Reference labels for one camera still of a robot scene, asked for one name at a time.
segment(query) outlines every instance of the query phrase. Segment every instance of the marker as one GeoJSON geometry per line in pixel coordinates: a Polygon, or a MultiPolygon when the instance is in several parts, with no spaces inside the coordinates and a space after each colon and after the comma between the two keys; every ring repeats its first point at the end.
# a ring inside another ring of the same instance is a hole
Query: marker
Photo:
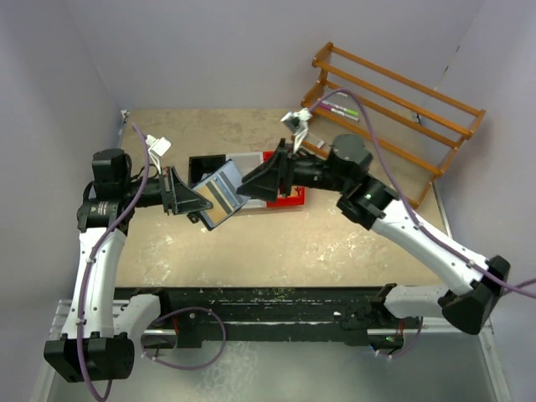
{"type": "Polygon", "coordinates": [[[341,111],[345,111],[346,113],[348,113],[349,115],[352,115],[352,116],[356,116],[358,117],[359,116],[359,113],[357,113],[356,111],[353,111],[352,109],[348,109],[346,107],[342,107],[340,105],[337,105],[335,103],[332,103],[330,102],[329,100],[325,100],[324,103],[326,105],[330,105],[330,106],[333,106],[333,107],[336,107],[337,109],[340,109],[341,111]]]}
{"type": "Polygon", "coordinates": [[[344,116],[344,117],[347,117],[348,119],[352,119],[352,120],[355,120],[355,121],[359,121],[359,119],[356,117],[356,116],[352,116],[352,115],[349,115],[347,113],[344,113],[343,111],[340,111],[339,109],[335,109],[334,107],[330,107],[324,103],[322,103],[320,105],[320,107],[322,109],[326,109],[327,111],[331,111],[333,113],[337,113],[338,115],[341,115],[341,116],[344,116]]]}

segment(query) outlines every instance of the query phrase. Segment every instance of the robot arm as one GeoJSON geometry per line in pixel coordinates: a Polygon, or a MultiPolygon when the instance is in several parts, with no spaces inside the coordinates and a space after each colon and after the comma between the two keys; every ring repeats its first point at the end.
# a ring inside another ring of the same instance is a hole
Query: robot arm
{"type": "MultiPolygon", "coordinates": [[[[85,297],[84,321],[78,318],[78,300],[91,250],[114,222],[140,186],[131,179],[130,157],[121,149],[107,149],[93,156],[92,182],[84,193],[77,218],[80,231],[80,262],[73,301],[62,328],[60,339],[45,344],[44,357],[58,373],[70,382],[82,381],[76,338],[83,328],[84,355],[92,380],[125,379],[134,364],[135,345],[140,344],[143,330],[161,313],[160,301],[154,295],[134,296],[126,309],[114,320],[113,296],[119,258],[125,245],[132,214],[111,232],[93,261],[85,297]],[[90,187],[95,197],[90,198],[90,187]]],[[[168,214],[191,214],[212,208],[205,197],[188,188],[174,167],[161,167],[150,178],[137,202],[137,207],[162,205],[168,214]]]]}
{"type": "MultiPolygon", "coordinates": [[[[442,286],[387,285],[379,296],[395,317],[444,317],[460,330],[477,334],[502,294],[500,286],[432,242],[408,216],[398,194],[368,173],[372,155],[353,134],[335,139],[327,159],[295,153],[282,139],[272,158],[244,177],[238,193],[275,201],[292,186],[337,191],[337,206],[352,222],[392,240],[433,270],[442,286]]],[[[510,265],[502,257],[487,259],[456,243],[419,217],[421,225],[469,260],[502,280],[510,265]]]]}

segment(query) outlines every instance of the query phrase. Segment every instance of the white plug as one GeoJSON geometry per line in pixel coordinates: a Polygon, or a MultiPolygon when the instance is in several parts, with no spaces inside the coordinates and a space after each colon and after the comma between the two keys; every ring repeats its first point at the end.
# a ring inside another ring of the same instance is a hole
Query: white plug
{"type": "Polygon", "coordinates": [[[161,174],[162,167],[160,164],[160,158],[171,147],[171,142],[166,137],[156,138],[152,135],[147,135],[145,143],[149,147],[149,157],[151,158],[152,163],[157,167],[158,174],[161,174]]]}
{"type": "Polygon", "coordinates": [[[300,111],[289,111],[283,116],[281,121],[292,131],[294,136],[293,153],[296,153],[300,148],[307,133],[309,132],[308,121],[311,119],[312,114],[306,107],[300,111]]]}

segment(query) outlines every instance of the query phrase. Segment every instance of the beige table surface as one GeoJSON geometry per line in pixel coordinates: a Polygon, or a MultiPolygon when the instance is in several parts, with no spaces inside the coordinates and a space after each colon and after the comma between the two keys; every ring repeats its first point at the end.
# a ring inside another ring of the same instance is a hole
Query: beige table surface
{"type": "MultiPolygon", "coordinates": [[[[146,134],[165,136],[172,148],[162,164],[175,165],[188,179],[188,157],[273,150],[289,132],[279,122],[284,109],[139,110],[131,113],[146,134]]],[[[422,144],[389,119],[373,116],[383,137],[395,137],[419,151],[422,144]]],[[[330,142],[344,129],[317,119],[311,131],[330,142]]],[[[123,139],[133,172],[142,149],[133,130],[123,139]]],[[[396,157],[389,165],[409,195],[426,175],[396,157]]],[[[372,174],[386,180],[376,162],[372,174]]],[[[248,210],[209,232],[185,216],[167,216],[162,207],[137,209],[117,273],[117,286],[382,286],[388,282],[428,285],[440,280],[390,241],[353,224],[335,204],[338,194],[308,189],[306,205],[285,212],[248,210]]],[[[419,214],[444,229],[436,199],[429,193],[419,214]]]]}

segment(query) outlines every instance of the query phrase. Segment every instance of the small white object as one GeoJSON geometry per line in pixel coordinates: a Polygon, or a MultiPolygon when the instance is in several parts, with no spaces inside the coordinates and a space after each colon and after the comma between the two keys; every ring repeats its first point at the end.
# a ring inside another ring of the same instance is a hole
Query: small white object
{"type": "Polygon", "coordinates": [[[145,143],[149,146],[149,157],[152,163],[157,167],[158,173],[162,173],[160,158],[171,147],[171,142],[166,137],[156,138],[152,135],[147,135],[145,143]]]}
{"type": "Polygon", "coordinates": [[[338,115],[341,115],[341,116],[346,116],[346,113],[344,113],[343,111],[340,111],[338,109],[335,109],[335,108],[331,109],[331,112],[332,113],[337,113],[338,115]]]}
{"type": "Polygon", "coordinates": [[[300,146],[303,140],[305,139],[305,137],[307,137],[307,133],[309,132],[309,124],[307,122],[311,119],[312,114],[309,111],[309,109],[304,107],[300,111],[289,111],[287,114],[283,116],[281,121],[288,121],[296,117],[300,120],[300,123],[298,125],[296,132],[293,133],[294,134],[294,145],[292,147],[293,153],[298,152],[298,149],[300,149],[300,146]]]}

